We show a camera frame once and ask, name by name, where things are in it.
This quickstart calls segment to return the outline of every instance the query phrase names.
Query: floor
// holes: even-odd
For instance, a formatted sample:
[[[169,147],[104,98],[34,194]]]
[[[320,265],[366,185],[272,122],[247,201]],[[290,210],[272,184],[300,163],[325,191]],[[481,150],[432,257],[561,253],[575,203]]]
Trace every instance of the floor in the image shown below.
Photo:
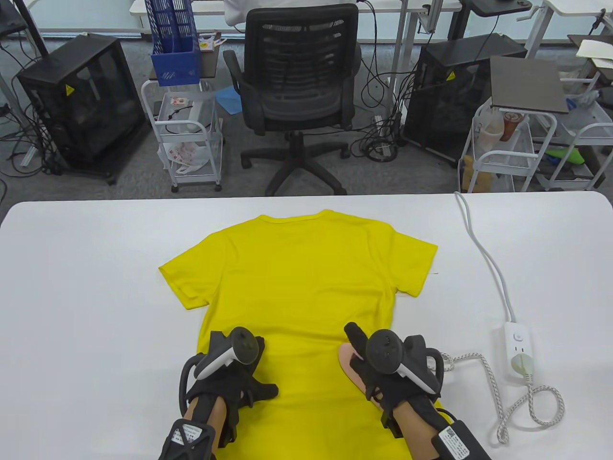
[[[55,49],[63,42],[50,41],[49,48]],[[26,62],[19,43],[14,40],[3,43],[13,55]],[[122,43],[126,58],[132,72],[135,84],[140,89],[151,69],[149,54],[151,44],[139,40],[126,40]],[[242,62],[242,46],[240,44],[226,44],[238,54]],[[29,52],[29,45],[24,49]],[[373,47],[363,46],[365,60],[370,62]],[[414,57],[419,53],[414,50]],[[390,68],[393,47],[380,45],[378,47],[379,71],[384,72]],[[563,68],[571,68],[581,64],[574,57],[574,51],[569,48],[545,50],[539,53],[538,58],[551,59]],[[5,79],[17,72],[19,67],[15,61],[0,52],[0,69]],[[367,72],[362,66],[356,83],[357,115],[354,127],[370,124],[373,113],[381,113],[382,108],[369,109],[360,99],[360,90],[365,84]],[[218,76],[213,81],[216,89],[230,85],[229,72],[219,60]],[[27,105],[27,97],[19,87],[18,95],[23,106]],[[372,85],[373,95],[379,94],[381,88]],[[366,103],[372,99],[366,97]],[[134,153],[129,164],[121,174],[118,183],[108,186],[105,182],[88,178],[71,176],[49,176],[38,174],[31,178],[11,178],[2,175],[8,184],[8,192],[0,204],[0,222],[11,206],[21,201],[56,201],[56,200],[100,200],[100,199],[149,199],[149,198],[191,198],[191,197],[234,197],[234,196],[262,196],[268,181],[278,169],[278,164],[266,161],[255,161],[252,169],[243,170],[240,167],[239,154],[242,150],[263,146],[283,146],[285,141],[282,134],[269,134],[265,137],[255,136],[243,124],[241,115],[229,116],[220,110],[224,116],[224,133],[227,144],[224,150],[223,162],[223,190],[215,192],[213,185],[184,186],[179,193],[170,192],[170,180],[167,172],[156,155],[157,143],[150,134],[142,146]],[[8,123],[0,125],[0,136],[16,130],[16,125]],[[323,141],[325,138],[343,139],[352,141],[358,139],[359,133],[330,134],[328,136],[310,136],[307,142]],[[10,163],[4,161],[9,157],[13,144],[3,142],[0,144],[0,171],[11,174]],[[19,146],[17,151],[27,150],[27,145]],[[349,194],[402,194],[402,193],[450,193],[456,189],[455,170],[449,163],[415,147],[402,148],[398,158],[391,163],[374,163],[365,158],[352,157],[341,160],[338,155],[331,153],[318,158],[326,169],[335,175]],[[613,167],[609,171],[613,177]],[[600,191],[613,201],[613,180],[606,181]],[[287,180],[278,195],[325,195],[331,190],[310,174],[297,171]]]

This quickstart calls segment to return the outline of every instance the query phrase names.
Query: glove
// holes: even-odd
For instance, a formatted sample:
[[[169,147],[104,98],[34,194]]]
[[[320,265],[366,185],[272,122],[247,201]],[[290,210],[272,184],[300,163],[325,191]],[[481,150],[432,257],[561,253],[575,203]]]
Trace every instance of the glove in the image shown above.
[[[366,399],[374,399],[383,409],[381,422],[385,428],[389,428],[394,433],[394,436],[402,437],[400,428],[394,420],[393,411],[403,402],[411,404],[415,412],[434,428],[442,430],[449,425],[433,406],[434,401],[440,397],[440,394],[426,393],[410,379],[401,377],[399,374],[382,374],[375,370],[366,359],[362,358],[366,357],[368,337],[357,324],[348,323],[345,326],[345,334],[359,355],[351,358],[349,365],[364,382]],[[412,337],[405,339],[405,348],[409,348],[412,339]],[[438,374],[441,375],[442,384],[443,370],[438,371]]]
[[[226,403],[227,415],[221,431],[219,447],[225,447],[229,442],[236,440],[238,410],[240,408],[253,407],[255,402],[267,401],[279,394],[279,388],[276,385],[261,383],[253,377],[265,348],[262,337],[256,337],[256,340],[259,346],[259,354],[254,362],[242,364],[234,361],[229,366],[218,369],[209,377],[196,380],[194,386],[187,392],[186,400],[189,402],[196,397],[199,399],[208,397],[212,402],[217,397],[221,397]]]

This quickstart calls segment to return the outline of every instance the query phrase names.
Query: green object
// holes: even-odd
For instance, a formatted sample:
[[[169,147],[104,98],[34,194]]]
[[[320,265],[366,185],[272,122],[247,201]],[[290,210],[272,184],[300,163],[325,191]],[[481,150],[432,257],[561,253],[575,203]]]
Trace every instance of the green object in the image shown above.
[[[550,148],[548,149],[548,151],[546,151],[546,153],[549,156],[553,156],[555,158],[560,158],[560,159],[564,158],[564,156],[566,155],[566,152],[568,152],[568,149],[565,149],[565,148]],[[571,156],[568,157],[567,161],[572,164],[585,163],[585,160],[581,156],[581,153],[579,153],[578,148],[573,149],[573,151],[571,152]]]

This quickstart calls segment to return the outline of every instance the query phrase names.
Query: warning sticker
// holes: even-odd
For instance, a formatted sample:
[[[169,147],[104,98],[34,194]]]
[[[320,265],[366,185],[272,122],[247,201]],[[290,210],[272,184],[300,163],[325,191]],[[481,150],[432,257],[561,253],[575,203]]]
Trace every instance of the warning sticker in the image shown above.
[[[463,460],[470,454],[468,447],[455,434],[455,431],[448,426],[438,434],[438,438],[443,441],[447,450],[454,456],[455,460]]]
[[[187,436],[188,444],[192,444],[194,439],[198,439],[198,436],[202,434],[202,428],[198,428],[193,425],[183,425],[183,430],[185,431],[185,436]],[[184,446],[183,439],[181,438],[181,432],[177,428],[175,432],[172,434],[172,440],[177,444]]]

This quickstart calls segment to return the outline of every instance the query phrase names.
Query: white table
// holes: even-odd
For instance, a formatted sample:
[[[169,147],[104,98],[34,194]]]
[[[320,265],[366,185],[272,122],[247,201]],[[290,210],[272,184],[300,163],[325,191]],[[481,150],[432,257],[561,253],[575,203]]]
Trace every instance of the white table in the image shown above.
[[[540,431],[523,407],[509,427],[510,446],[491,446],[496,415],[478,362],[447,374],[444,404],[494,459],[609,458],[611,205],[593,192],[466,199],[518,320],[531,330],[536,384],[556,386],[567,413]],[[3,458],[157,458],[179,417],[180,370],[205,314],[185,311],[157,267],[260,214],[322,209],[438,244],[421,296],[398,297],[393,328],[453,355],[483,353],[506,407],[525,392],[503,377],[501,295],[453,195],[22,203],[0,227]],[[535,405],[542,418],[554,413],[550,396]]]
[[[533,59],[536,56],[554,13],[568,17],[597,17],[603,8],[608,14],[611,14],[613,2],[611,0],[544,0],[526,41],[525,47],[528,50],[526,58]]]
[[[415,41],[417,20],[420,13],[427,13],[425,5],[432,4],[432,0],[372,0],[371,2],[376,13],[400,13],[398,20],[398,32],[396,34],[396,44],[394,48],[394,58],[390,72],[390,88],[393,91],[387,92],[386,113],[391,113],[393,99],[398,97],[399,87],[397,87],[397,73],[408,72],[411,64],[411,52]],[[371,14],[370,8],[365,3],[358,3],[360,13]],[[442,12],[455,12],[462,9],[459,0],[444,0]],[[223,15],[224,3],[222,1],[195,1],[192,3],[194,16],[201,15]],[[145,0],[135,0],[130,8],[132,16],[147,18]]]

